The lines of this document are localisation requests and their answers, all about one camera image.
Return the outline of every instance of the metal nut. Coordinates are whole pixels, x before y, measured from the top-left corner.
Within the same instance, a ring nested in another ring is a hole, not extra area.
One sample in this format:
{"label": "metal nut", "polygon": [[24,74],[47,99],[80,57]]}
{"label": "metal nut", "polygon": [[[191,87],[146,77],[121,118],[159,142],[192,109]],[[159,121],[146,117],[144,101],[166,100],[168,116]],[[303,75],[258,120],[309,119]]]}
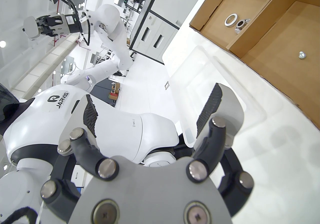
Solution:
{"label": "metal nut", "polygon": [[196,181],[203,181],[208,177],[208,171],[205,165],[197,160],[189,164],[189,173]]}
{"label": "metal nut", "polygon": [[94,224],[117,224],[120,217],[120,210],[116,202],[105,199],[98,203],[92,214]]}
{"label": "metal nut", "polygon": [[56,190],[57,190],[56,183],[52,180],[49,180],[49,181],[46,181],[41,187],[40,195],[42,198],[49,198],[52,195],[54,195]]}
{"label": "metal nut", "polygon": [[189,203],[184,209],[185,224],[210,224],[210,213],[206,206],[199,201]]}
{"label": "metal nut", "polygon": [[303,52],[303,51],[300,51],[299,52],[299,58],[301,59],[301,60],[304,60],[305,58],[306,58],[306,54]]}

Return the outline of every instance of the white tabletop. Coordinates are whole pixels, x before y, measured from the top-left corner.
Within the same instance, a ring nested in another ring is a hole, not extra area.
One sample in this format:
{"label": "white tabletop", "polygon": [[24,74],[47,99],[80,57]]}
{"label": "white tabletop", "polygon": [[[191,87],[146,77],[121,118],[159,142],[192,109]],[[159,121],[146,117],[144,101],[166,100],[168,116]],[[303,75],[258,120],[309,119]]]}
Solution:
{"label": "white tabletop", "polygon": [[[172,77],[196,46],[202,46],[209,56],[219,59],[263,111],[263,120],[241,130],[234,140],[233,149],[243,169],[254,178],[255,187],[233,223],[320,223],[319,130],[253,70],[189,27],[203,1],[194,6],[162,59]],[[184,88],[171,89],[175,94]],[[210,177],[218,185],[221,175],[219,167]]]}

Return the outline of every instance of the screw head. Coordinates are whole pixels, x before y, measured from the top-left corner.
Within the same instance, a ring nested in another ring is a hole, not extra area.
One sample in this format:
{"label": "screw head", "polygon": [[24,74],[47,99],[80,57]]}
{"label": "screw head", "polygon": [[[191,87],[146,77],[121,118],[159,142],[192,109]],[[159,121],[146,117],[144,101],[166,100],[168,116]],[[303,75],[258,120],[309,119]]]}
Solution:
{"label": "screw head", "polygon": [[80,138],[83,135],[84,131],[82,128],[75,128],[70,132],[70,139],[75,140]]}
{"label": "screw head", "polygon": [[117,169],[117,164],[112,159],[105,159],[101,162],[98,168],[98,174],[101,178],[107,179],[114,175]]}
{"label": "screw head", "polygon": [[51,197],[57,190],[56,183],[52,180],[46,181],[40,190],[40,195],[42,198]]}
{"label": "screw head", "polygon": [[209,224],[210,213],[206,206],[199,201],[190,202],[184,209],[185,224]]}
{"label": "screw head", "polygon": [[305,59],[305,58],[306,58],[306,54],[305,54],[303,51],[300,51],[300,52],[299,52],[299,58],[300,58],[301,60]]}
{"label": "screw head", "polygon": [[94,224],[115,224],[119,220],[119,207],[110,199],[103,200],[96,205],[92,218]]}
{"label": "screw head", "polygon": [[197,160],[189,164],[189,173],[196,181],[203,181],[208,177],[208,171],[205,165]]}
{"label": "screw head", "polygon": [[219,116],[212,118],[212,123],[218,128],[224,128],[226,126],[225,120]]}
{"label": "screw head", "polygon": [[243,187],[245,187],[247,189],[253,188],[253,186],[254,186],[254,179],[247,172],[242,172],[239,175],[239,182]]}
{"label": "screw head", "polygon": [[71,148],[70,140],[65,139],[64,141],[60,142],[60,144],[57,147],[58,153],[66,153]]}

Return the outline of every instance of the white floor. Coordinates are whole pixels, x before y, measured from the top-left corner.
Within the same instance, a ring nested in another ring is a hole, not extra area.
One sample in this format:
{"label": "white floor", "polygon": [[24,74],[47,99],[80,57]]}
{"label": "white floor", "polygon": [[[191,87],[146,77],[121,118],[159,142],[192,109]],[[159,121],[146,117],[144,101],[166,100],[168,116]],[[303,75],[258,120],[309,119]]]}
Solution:
{"label": "white floor", "polygon": [[155,113],[174,123],[179,121],[177,109],[164,65],[142,55],[135,55],[135,61],[126,77],[119,77],[121,92],[116,108],[130,113]]}

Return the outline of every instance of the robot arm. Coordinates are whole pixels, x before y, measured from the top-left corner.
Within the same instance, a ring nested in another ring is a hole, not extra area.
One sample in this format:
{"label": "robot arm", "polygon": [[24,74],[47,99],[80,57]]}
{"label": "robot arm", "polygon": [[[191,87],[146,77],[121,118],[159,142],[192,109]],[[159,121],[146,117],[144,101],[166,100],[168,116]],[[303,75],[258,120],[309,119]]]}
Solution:
{"label": "robot arm", "polygon": [[28,17],[24,21],[23,31],[30,39],[41,35],[57,36],[80,32],[88,34],[87,45],[90,44],[90,35],[94,31],[103,44],[112,51],[110,59],[86,70],[75,70],[63,76],[62,84],[69,84],[90,92],[94,85],[114,74],[118,70],[127,70],[133,61],[127,48],[127,34],[120,13],[115,6],[102,5],[96,11],[83,10],[81,19],[71,0],[61,0],[74,10],[74,14],[57,16],[43,16],[35,19]]}

